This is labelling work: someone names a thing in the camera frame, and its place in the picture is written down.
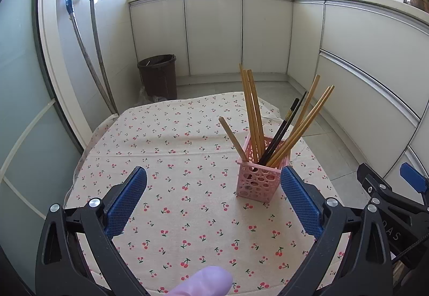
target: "white cabinet door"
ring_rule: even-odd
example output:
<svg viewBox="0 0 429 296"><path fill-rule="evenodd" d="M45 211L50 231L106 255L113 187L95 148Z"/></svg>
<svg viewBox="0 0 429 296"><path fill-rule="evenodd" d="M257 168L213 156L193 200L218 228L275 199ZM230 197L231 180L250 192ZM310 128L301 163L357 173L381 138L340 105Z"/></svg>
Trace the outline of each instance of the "white cabinet door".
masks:
<svg viewBox="0 0 429 296"><path fill-rule="evenodd" d="M429 35L406 20L377 8L325 4L322 49L367 72L421 118L429 98Z"/></svg>
<svg viewBox="0 0 429 296"><path fill-rule="evenodd" d="M412 149L415 151L417 157L419 157L425 169L429 171L429 113L423 116L420 122L417 132L413 136L410 142Z"/></svg>
<svg viewBox="0 0 429 296"><path fill-rule="evenodd" d="M323 3L293 3L287 73L307 90L316 74L322 24Z"/></svg>
<svg viewBox="0 0 429 296"><path fill-rule="evenodd" d="M408 163L423 176L427 176L426 171L421 166L419 159L414 155L412 149L407 148L384 179L392 186L392 190L395 193L423 204L422 196L400 175L400 167L404 163Z"/></svg>
<svg viewBox="0 0 429 296"><path fill-rule="evenodd" d="M326 110L358 146L372 168L384 176L395 164L411 139L415 127L380 92L367 84L341 62L319 56L319 98L329 85L335 85Z"/></svg>
<svg viewBox="0 0 429 296"><path fill-rule="evenodd" d="M147 0L132 4L131 23L139 61L176 55L176 75L189 76L183 0Z"/></svg>
<svg viewBox="0 0 429 296"><path fill-rule="evenodd" d="M185 0L190 74L239 72L242 0Z"/></svg>
<svg viewBox="0 0 429 296"><path fill-rule="evenodd" d="M286 73L291 0L243 0L243 67Z"/></svg>

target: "white door frame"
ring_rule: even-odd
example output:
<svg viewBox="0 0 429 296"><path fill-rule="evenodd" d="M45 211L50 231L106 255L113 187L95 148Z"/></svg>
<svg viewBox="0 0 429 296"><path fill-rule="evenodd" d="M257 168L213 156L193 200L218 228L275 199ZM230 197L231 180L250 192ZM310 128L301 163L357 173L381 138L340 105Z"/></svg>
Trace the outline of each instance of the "white door frame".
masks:
<svg viewBox="0 0 429 296"><path fill-rule="evenodd" d="M85 149L91 140L92 131L76 98L64 61L57 23L57 2L37 0L37 3L42 51L56 100L76 138Z"/></svg>

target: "trash can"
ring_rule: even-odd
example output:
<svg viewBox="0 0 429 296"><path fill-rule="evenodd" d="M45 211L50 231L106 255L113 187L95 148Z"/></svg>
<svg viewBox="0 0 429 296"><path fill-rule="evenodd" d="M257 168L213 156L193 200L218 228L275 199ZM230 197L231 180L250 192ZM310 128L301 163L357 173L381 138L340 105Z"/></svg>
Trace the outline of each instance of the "trash can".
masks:
<svg viewBox="0 0 429 296"><path fill-rule="evenodd" d="M177 99L176 56L157 55L140 61L137 67L148 96Z"/></svg>

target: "textured blue pad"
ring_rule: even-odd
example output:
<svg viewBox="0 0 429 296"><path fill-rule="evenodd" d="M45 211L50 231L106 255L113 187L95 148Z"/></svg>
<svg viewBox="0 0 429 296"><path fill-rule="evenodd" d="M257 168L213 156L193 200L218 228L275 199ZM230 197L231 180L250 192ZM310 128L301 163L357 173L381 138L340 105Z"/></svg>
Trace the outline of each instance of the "textured blue pad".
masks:
<svg viewBox="0 0 429 296"><path fill-rule="evenodd" d="M304 230L319 239L323 233L321 213L289 167L282 169L280 184Z"/></svg>
<svg viewBox="0 0 429 296"><path fill-rule="evenodd" d="M428 190L426 179L408 163L401 165L400 174L418 193Z"/></svg>
<svg viewBox="0 0 429 296"><path fill-rule="evenodd" d="M146 171L141 167L126 184L106 214L107 221L104 232L110 239L122 233L132 211L146 189L146 184Z"/></svg>

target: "tablecloth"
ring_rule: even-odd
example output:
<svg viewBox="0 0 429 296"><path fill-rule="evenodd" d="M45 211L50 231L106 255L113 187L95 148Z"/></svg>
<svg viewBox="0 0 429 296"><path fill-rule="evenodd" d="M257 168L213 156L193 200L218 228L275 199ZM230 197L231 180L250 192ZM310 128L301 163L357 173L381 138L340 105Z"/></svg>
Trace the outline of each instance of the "tablecloth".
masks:
<svg viewBox="0 0 429 296"><path fill-rule="evenodd" d="M264 132L272 137L282 123L278 109L261 99L260 109ZM207 265L233 275L230 294L277 295L314 242L281 187L270 203L236 197L238 155L219 116L244 144L248 122L241 92L131 108L96 131L98 142L76 172L67 207L102 198L137 165L146 169L147 188L113 242L153 295ZM303 139L292 150L291 164L325 197L337 197ZM107 286L86 240L80 240L94 278ZM321 285L333 279L346 244L344 235Z"/></svg>

